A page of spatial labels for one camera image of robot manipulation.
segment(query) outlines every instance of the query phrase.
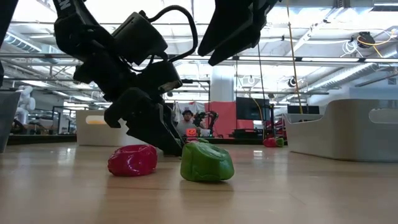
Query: yellow cable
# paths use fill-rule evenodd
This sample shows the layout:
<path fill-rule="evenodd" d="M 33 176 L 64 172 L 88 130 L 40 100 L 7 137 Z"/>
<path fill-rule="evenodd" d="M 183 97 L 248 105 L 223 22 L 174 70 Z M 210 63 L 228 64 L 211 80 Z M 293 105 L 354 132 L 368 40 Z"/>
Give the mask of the yellow cable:
<path fill-rule="evenodd" d="M 381 42 L 381 43 L 378 43 L 378 44 L 371 44 L 371 43 L 363 42 L 363 41 L 359 40 L 359 38 L 360 38 L 361 36 L 358 36 L 358 37 L 356 38 L 356 40 L 357 40 L 359 43 L 361 43 L 361 44 L 366 44 L 366 45 L 369 45 L 369 46 L 379 46 L 379 45 L 386 44 L 386 43 L 390 42 L 390 40 L 392 39 L 392 36 L 393 36 L 393 35 L 394 35 L 394 31 L 391 31 L 391 36 L 390 36 L 390 38 L 389 38 L 388 40 L 386 40 L 386 41 L 384 41 L 384 42 Z"/>
<path fill-rule="evenodd" d="M 264 125 L 264 120 L 263 120 L 263 118 L 262 118 L 261 107 L 260 107 L 260 105 L 257 103 L 257 101 L 256 101 L 254 98 L 252 98 L 252 97 L 250 96 L 250 94 L 249 94 L 248 92 L 245 91 L 245 94 L 247 94 L 247 95 L 250 97 L 250 99 L 252 99 L 252 100 L 256 103 L 257 107 L 259 108 L 260 118 L 261 118 L 261 124 L 262 124 L 262 140 L 264 140 L 264 132 L 265 132 L 265 130 L 266 130 L 266 126 Z"/>
<path fill-rule="evenodd" d="M 249 95 L 249 97 L 257 104 L 257 107 L 259 108 L 261 124 L 262 124 L 262 140 L 264 140 L 264 131 L 265 131 L 266 126 L 264 125 L 264 119 L 262 118 L 261 107 L 254 98 L 252 98 L 250 95 Z"/>
<path fill-rule="evenodd" d="M 299 94 L 299 82 L 297 81 L 296 62 L 295 62 L 295 57 L 294 57 L 293 34 L 292 34 L 292 25 L 290 23 L 289 0 L 286 0 L 286 9 L 287 9 L 287 19 L 289 21 L 290 47 L 292 48 L 294 80 L 296 82 L 296 92 L 297 92 L 297 97 L 298 97 L 298 104 L 300 105 L 300 113 L 303 114 L 303 108 L 301 105 L 301 99 L 300 99 L 300 94 Z"/>
<path fill-rule="evenodd" d="M 373 46 L 373 48 L 375 49 L 375 51 L 377 52 L 377 54 L 382 58 L 383 55 L 381 55 L 380 51 L 376 48 L 376 46 Z"/>

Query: white column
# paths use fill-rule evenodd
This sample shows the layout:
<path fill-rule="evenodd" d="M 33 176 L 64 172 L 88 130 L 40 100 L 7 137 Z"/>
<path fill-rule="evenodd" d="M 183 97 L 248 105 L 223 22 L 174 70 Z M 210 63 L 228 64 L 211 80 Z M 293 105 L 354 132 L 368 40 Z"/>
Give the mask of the white column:
<path fill-rule="evenodd" d="M 215 66 L 210 78 L 210 101 L 234 101 L 234 74 L 232 66 Z"/>

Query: person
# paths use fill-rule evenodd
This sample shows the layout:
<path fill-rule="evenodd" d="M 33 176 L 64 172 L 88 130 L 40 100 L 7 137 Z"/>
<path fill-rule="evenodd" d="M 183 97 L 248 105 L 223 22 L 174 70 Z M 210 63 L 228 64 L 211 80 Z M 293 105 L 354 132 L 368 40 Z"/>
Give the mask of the person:
<path fill-rule="evenodd" d="M 176 127 L 178 133 L 181 136 L 186 136 L 187 135 L 187 129 L 191 129 L 191 128 L 196 128 L 197 129 L 197 133 L 200 133 L 201 128 L 205 128 L 204 125 L 201 123 L 200 127 L 196 127 L 193 124 L 192 121 L 192 117 L 193 117 L 193 113 L 190 110 L 185 110 L 182 113 L 183 119 L 182 121 L 178 122 L 178 125 Z"/>

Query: white robot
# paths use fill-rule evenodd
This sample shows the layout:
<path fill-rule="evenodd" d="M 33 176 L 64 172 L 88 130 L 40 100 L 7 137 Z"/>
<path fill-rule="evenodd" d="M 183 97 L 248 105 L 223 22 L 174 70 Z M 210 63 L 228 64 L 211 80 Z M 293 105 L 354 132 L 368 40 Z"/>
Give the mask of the white robot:
<path fill-rule="evenodd" d="M 31 86 L 20 86 L 16 92 L 21 93 L 16 112 L 17 120 L 22 124 L 27 124 L 29 111 L 36 108 L 36 101 L 30 97 L 33 88 Z"/>

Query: red object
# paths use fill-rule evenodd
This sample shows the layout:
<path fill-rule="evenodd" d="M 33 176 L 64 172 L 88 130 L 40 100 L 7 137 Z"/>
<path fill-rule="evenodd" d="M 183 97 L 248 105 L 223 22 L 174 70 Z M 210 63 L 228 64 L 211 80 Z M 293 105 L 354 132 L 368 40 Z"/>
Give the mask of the red object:
<path fill-rule="evenodd" d="M 274 138 L 265 139 L 262 143 L 265 147 L 278 147 Z"/>
<path fill-rule="evenodd" d="M 108 170 L 115 176 L 135 177 L 156 170 L 156 148 L 151 145 L 124 146 L 108 160 Z"/>
<path fill-rule="evenodd" d="M 198 141 L 198 138 L 187 138 L 187 142 Z"/>

